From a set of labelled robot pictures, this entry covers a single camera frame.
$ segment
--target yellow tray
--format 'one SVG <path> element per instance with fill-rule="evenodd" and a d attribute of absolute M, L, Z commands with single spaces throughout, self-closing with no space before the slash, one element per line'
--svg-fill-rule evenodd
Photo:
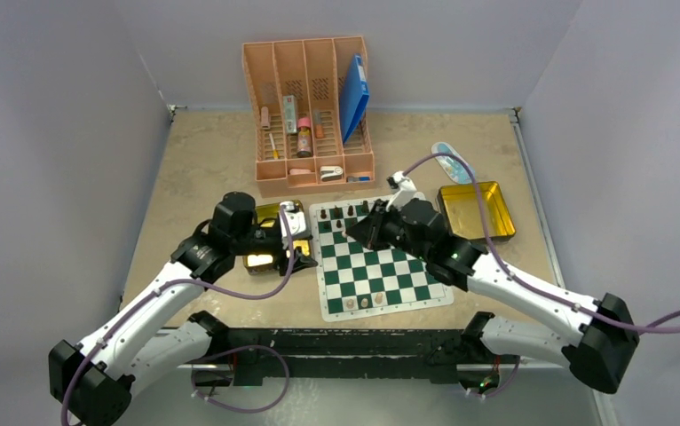
<path fill-rule="evenodd" d="M 293 200 L 293 202 L 298 207 L 299 211 L 304 211 L 304 204 L 299 200 Z M 262 226 L 269 228 L 274 226 L 274 220 L 278 215 L 280 210 L 280 204 L 275 202 L 274 204 L 266 204 L 264 206 L 257 206 L 257 221 L 265 221 Z M 295 249 L 301 249 L 301 251 L 307 255 L 312 255 L 311 244 L 308 240 L 298 240 L 293 241 L 293 247 Z M 274 259 L 272 255 L 248 255 L 243 257 L 243 266 L 249 271 L 250 274 L 258 274 L 263 272 L 274 271 L 277 269 L 277 265 L 274 264 Z"/>
<path fill-rule="evenodd" d="M 515 225 L 507 210 L 496 182 L 479 182 L 478 188 L 486 207 L 489 235 L 495 241 L 506 241 L 515 235 Z M 484 241 L 481 217 L 478 214 L 476 189 L 471 184 L 442 186 L 437 194 L 439 211 L 445 216 L 455 235 L 475 241 Z"/>

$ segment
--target table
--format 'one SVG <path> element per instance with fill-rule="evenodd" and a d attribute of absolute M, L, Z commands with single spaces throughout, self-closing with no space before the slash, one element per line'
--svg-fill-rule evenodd
<path fill-rule="evenodd" d="M 148 285 L 180 241 L 203 219 L 211 217 L 225 193 L 249 193 L 257 205 L 282 200 L 262 198 L 257 190 L 254 125 L 251 113 L 176 114 L 138 237 L 123 305 Z M 498 245 L 500 254 L 516 267 L 555 282 L 526 168 L 507 114 L 368 113 L 368 127 L 376 157 L 377 187 L 298 197 L 307 208 L 316 202 L 388 194 L 390 190 L 384 182 L 387 176 L 428 154 L 434 142 L 446 141 L 475 168 L 479 181 L 495 180 L 502 188 L 517 233 Z M 411 178 L 430 201 L 435 201 L 441 186 L 452 184 L 433 160 L 414 171 Z M 250 294 L 263 294 L 279 283 L 276 272 L 249 275 L 240 258 L 235 268 L 217 281 L 221 287 Z M 178 327 L 201 310 L 211 312 L 229 327 L 463 328 L 477 311 L 527 320 L 504 304 L 455 291 L 455 302 L 449 306 L 327 323 L 320 313 L 314 270 L 298 272 L 277 296 L 262 301 L 208 291 L 176 314 L 167 326 Z"/>

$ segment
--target blue folder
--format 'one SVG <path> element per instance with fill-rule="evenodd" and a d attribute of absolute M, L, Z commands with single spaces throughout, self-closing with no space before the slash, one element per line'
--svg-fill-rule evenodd
<path fill-rule="evenodd" d="M 345 86 L 340 94 L 340 128 L 343 144 L 358 127 L 368 103 L 368 84 L 361 55 L 355 55 L 345 76 Z"/>

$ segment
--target desk organizer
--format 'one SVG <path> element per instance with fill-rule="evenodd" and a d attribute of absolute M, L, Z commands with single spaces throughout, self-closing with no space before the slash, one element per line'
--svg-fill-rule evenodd
<path fill-rule="evenodd" d="M 353 55 L 364 59 L 368 75 L 366 45 L 362 37 L 290 40 L 243 45 L 243 73 L 257 126 L 257 186 L 263 197 L 306 193 L 354 191 L 375 185 L 374 153 L 366 116 L 343 145 L 338 99 Z M 297 156 L 297 135 L 283 125 L 282 97 L 296 97 L 297 118 L 312 117 L 312 157 Z M 269 110 L 270 129 L 261 127 L 261 109 Z M 316 137 L 314 111 L 318 110 L 324 137 Z M 273 158 L 270 133 L 279 155 Z M 341 179 L 323 182 L 320 168 L 339 166 Z M 292 169 L 309 173 L 290 174 Z M 348 177 L 369 181 L 347 182 Z"/>

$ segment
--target chessboard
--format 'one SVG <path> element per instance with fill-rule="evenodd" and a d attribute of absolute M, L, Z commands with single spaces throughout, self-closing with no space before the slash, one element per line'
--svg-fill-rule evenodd
<path fill-rule="evenodd" d="M 416 198 L 423 200 L 422 193 Z M 313 204 L 312 253 L 322 318 L 327 322 L 366 318 L 452 304 L 453 291 L 425 271 L 424 263 L 396 248 L 373 251 L 345 228 L 364 218 L 375 200 L 391 195 Z"/>

